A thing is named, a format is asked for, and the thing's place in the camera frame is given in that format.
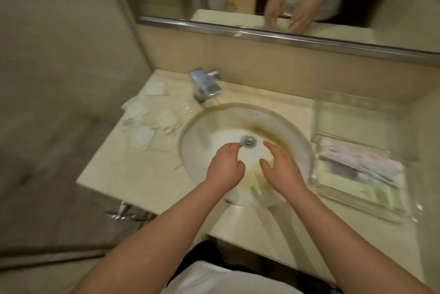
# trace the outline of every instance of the sink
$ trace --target sink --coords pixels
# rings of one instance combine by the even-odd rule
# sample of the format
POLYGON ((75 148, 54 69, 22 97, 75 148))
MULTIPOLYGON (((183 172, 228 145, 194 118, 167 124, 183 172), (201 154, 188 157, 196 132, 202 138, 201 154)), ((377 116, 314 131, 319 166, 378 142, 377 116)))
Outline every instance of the sink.
POLYGON ((179 151, 184 167, 196 183, 202 182, 211 159, 228 142, 242 142, 239 160, 246 164, 240 184, 226 196, 227 202, 244 207, 270 207, 284 201, 263 176, 259 159, 273 163, 263 145, 270 141, 294 156, 305 182, 309 181, 313 152, 301 131, 279 114, 257 106, 229 103, 207 108, 185 126, 179 151))

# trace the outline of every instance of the right hand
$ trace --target right hand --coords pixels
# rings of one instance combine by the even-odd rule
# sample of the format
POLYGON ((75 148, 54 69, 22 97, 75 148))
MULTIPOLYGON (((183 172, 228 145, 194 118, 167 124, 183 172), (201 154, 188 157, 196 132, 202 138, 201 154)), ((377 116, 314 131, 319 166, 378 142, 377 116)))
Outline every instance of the right hand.
POLYGON ((284 12, 286 0, 268 0, 264 11, 264 21, 267 25, 274 25, 284 12))
POLYGON ((270 142, 263 143, 271 151, 275 162, 272 168, 267 160, 261 158, 260 166, 264 177, 275 191, 286 199, 289 193, 298 194, 307 191, 300 169, 292 155, 270 142))

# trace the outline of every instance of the faucet handle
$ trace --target faucet handle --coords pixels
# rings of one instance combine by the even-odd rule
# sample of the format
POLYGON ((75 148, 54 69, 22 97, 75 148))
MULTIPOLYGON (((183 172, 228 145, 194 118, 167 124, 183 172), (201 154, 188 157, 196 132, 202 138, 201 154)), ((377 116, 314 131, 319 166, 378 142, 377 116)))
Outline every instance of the faucet handle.
POLYGON ((221 75, 218 71, 212 71, 210 73, 207 73, 207 75, 209 75, 210 77, 216 79, 216 80, 222 80, 223 79, 223 75, 221 75))

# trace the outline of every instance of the sink drain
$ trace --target sink drain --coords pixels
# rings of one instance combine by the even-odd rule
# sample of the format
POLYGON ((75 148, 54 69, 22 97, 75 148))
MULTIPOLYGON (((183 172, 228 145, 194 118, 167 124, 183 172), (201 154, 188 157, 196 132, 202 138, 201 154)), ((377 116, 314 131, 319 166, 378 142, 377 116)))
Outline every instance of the sink drain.
POLYGON ((256 146, 256 138, 251 135, 242 136, 242 138, 240 139, 240 142, 246 148, 254 148, 256 146))

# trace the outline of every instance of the left hand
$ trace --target left hand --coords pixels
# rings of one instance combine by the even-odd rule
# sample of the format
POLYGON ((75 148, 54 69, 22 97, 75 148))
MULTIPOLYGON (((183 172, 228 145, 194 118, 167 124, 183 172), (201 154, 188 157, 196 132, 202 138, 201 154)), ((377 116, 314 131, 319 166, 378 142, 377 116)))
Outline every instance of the left hand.
POLYGON ((238 161, 241 143, 230 143, 220 147, 211 160, 205 182, 225 190, 225 193, 240 183, 246 171, 243 161, 238 161))
POLYGON ((299 7, 295 8, 290 18, 289 29, 292 29, 295 34, 304 33, 313 22, 318 9, 319 3, 315 0, 303 2, 299 7))

